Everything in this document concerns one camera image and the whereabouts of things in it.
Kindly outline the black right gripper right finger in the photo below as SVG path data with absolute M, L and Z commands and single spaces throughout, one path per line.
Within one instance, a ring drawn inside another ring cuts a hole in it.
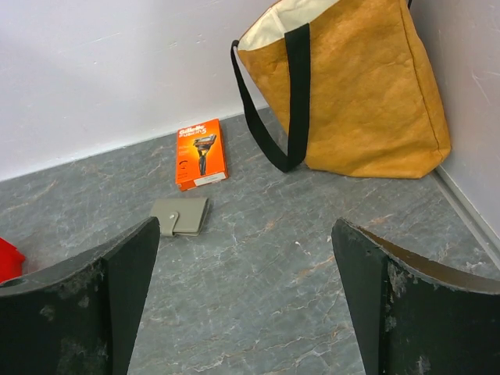
M 344 219 L 334 258 L 367 374 L 497 374 L 499 282 L 431 261 Z

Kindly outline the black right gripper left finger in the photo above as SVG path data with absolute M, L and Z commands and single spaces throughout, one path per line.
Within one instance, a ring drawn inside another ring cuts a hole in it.
M 3 374 L 125 374 L 159 248 L 155 217 L 1 285 Z

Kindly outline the grey card holder wallet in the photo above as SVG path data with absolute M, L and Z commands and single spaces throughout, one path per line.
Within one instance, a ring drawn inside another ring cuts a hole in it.
M 164 237 L 198 236 L 208 208 L 207 198 L 157 199 L 151 216 L 158 219 L 160 234 Z

